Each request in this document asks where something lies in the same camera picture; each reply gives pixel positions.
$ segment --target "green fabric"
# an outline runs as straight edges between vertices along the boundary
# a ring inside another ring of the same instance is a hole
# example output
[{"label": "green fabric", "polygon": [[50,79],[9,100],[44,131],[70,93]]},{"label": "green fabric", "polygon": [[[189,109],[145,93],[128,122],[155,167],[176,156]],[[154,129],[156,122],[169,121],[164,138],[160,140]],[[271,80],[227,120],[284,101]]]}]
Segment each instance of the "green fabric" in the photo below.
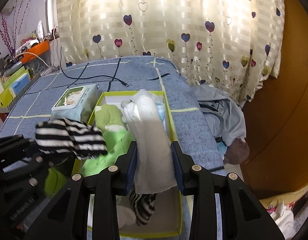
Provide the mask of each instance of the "green fabric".
[{"label": "green fabric", "polygon": [[101,155],[96,159],[86,160],[81,169],[81,174],[84,177],[98,174],[105,168],[114,165],[120,155],[127,153],[131,142],[134,140],[132,133],[126,130],[119,132],[105,130],[103,137],[108,154]]},{"label": "green fabric", "polygon": [[67,182],[67,178],[57,169],[49,168],[45,179],[44,192],[47,197],[53,197]]},{"label": "green fabric", "polygon": [[122,112],[115,105],[104,104],[102,106],[95,107],[101,108],[99,111],[95,111],[95,124],[96,127],[100,128],[102,131],[105,131],[106,125],[121,125],[125,127],[122,122]]}]

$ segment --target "striped curtain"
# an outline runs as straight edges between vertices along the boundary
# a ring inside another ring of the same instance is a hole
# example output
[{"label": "striped curtain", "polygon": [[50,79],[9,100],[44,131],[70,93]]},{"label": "striped curtain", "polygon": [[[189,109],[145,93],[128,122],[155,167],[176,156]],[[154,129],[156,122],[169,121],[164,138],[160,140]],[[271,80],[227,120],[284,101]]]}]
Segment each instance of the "striped curtain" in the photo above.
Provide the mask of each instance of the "striped curtain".
[{"label": "striped curtain", "polygon": [[278,76],[284,14],[284,0],[57,0],[67,65],[164,57],[237,103]]}]

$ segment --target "brown fabric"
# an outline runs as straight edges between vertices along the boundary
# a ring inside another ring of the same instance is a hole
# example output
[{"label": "brown fabric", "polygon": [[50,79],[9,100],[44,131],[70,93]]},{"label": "brown fabric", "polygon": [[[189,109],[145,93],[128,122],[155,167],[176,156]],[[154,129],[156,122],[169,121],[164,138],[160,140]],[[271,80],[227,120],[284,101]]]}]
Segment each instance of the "brown fabric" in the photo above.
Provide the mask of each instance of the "brown fabric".
[{"label": "brown fabric", "polygon": [[246,142],[236,138],[233,143],[228,146],[224,156],[224,164],[237,165],[246,160],[249,156],[249,147]]}]

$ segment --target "bedding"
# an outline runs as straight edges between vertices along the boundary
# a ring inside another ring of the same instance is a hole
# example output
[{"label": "bedding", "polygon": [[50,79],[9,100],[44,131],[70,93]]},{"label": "bedding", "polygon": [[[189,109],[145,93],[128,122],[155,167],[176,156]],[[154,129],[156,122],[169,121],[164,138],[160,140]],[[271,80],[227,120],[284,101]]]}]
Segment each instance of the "bedding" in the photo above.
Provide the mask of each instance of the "bedding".
[{"label": "bedding", "polygon": [[[169,60],[152,56],[122,57],[119,66],[118,61],[118,58],[114,58],[89,62],[81,78],[97,75],[114,76],[117,71],[115,77],[128,83],[129,86],[126,87],[121,82],[113,80],[110,91],[165,90],[178,141],[183,152],[191,155],[196,164],[207,169],[223,166],[222,158],[217,151],[216,141],[203,113],[199,109],[198,101],[190,86],[186,84],[185,78],[176,72],[175,65]],[[77,78],[85,66],[85,63],[73,65],[64,71],[67,76]],[[79,84],[95,83],[98,85],[100,94],[108,90],[111,80],[111,78],[107,77],[96,77],[78,80],[75,84],[70,85],[74,79],[66,77],[62,72],[40,78],[11,111],[0,131],[0,137],[23,134],[26,138],[34,138],[35,125],[49,119],[51,108],[69,85],[70,87],[75,87]],[[22,164],[20,162],[15,163],[10,169],[18,165]],[[215,173],[225,175],[224,170]],[[218,239],[222,239],[220,204],[217,195],[216,200]],[[28,215],[24,220],[26,228],[32,224],[47,203],[48,199],[45,199]],[[191,197],[182,197],[182,206],[182,232],[178,236],[166,239],[187,240],[189,238],[190,210],[192,209]]]}]

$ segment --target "wooden door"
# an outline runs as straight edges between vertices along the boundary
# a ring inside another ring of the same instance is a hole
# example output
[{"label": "wooden door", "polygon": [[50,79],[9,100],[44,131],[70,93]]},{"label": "wooden door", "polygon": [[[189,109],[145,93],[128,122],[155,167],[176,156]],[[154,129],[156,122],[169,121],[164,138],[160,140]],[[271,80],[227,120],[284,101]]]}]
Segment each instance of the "wooden door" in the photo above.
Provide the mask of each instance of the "wooden door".
[{"label": "wooden door", "polygon": [[241,169],[258,198],[308,182],[308,16],[298,0],[285,0],[285,13],[280,75],[243,109],[250,157]]}]

